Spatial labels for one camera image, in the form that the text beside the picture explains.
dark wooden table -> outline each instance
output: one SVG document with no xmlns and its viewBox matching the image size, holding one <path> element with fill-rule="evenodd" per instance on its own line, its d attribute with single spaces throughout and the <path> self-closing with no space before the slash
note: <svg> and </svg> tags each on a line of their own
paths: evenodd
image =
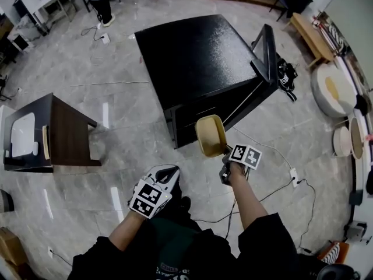
<svg viewBox="0 0 373 280">
<path fill-rule="evenodd" d="M 12 157 L 13 123 L 28 113 L 35 115 L 34 141 L 38 142 L 38 155 Z M 99 160 L 90 158 L 88 125 L 96 128 L 97 123 L 53 93 L 33 101 L 5 120 L 4 150 L 9 153 L 9 157 L 4 155 L 5 170 L 53 172 L 53 165 L 101 166 Z M 44 126 L 47 127 L 46 138 Z"/>
<path fill-rule="evenodd" d="M 135 36 L 176 148 L 196 140 L 194 124 L 201 117 L 217 114 L 227 130 L 277 89 L 256 75 L 255 54 L 222 15 L 171 22 Z"/>
</svg>

black shoe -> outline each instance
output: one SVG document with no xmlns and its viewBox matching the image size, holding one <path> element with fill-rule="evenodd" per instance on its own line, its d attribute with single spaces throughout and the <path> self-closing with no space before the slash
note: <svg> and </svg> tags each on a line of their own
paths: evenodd
<svg viewBox="0 0 373 280">
<path fill-rule="evenodd" d="M 192 201 L 188 196 L 184 196 L 180 200 L 180 207 L 183 211 L 189 212 L 191 208 Z"/>
</svg>

sleeve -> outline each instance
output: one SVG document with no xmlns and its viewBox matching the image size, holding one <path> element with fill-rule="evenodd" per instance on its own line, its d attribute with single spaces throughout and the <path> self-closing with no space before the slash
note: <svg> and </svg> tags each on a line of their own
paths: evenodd
<svg viewBox="0 0 373 280">
<path fill-rule="evenodd" d="M 96 244 L 83 255 L 74 256 L 68 280 L 114 279 L 122 271 L 125 253 L 117 249 L 107 237 L 98 237 Z"/>
<path fill-rule="evenodd" d="M 238 267 L 253 279 L 298 279 L 299 259 L 278 213 L 256 219 L 238 238 Z"/>
</svg>

yellow container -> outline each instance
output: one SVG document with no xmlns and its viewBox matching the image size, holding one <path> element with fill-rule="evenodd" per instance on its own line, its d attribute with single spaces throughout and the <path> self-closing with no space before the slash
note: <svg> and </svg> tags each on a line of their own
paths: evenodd
<svg viewBox="0 0 373 280">
<path fill-rule="evenodd" d="M 227 148 L 226 132 L 219 116 L 210 115 L 200 118 L 195 124 L 197 138 L 202 153 L 214 158 Z"/>
</svg>

floor socket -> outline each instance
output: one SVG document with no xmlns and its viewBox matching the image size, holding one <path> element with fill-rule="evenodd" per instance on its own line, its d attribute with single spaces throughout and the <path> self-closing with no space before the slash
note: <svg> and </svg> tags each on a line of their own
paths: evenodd
<svg viewBox="0 0 373 280">
<path fill-rule="evenodd" d="M 53 258 L 53 250 L 51 247 L 48 246 L 48 255 Z"/>
</svg>

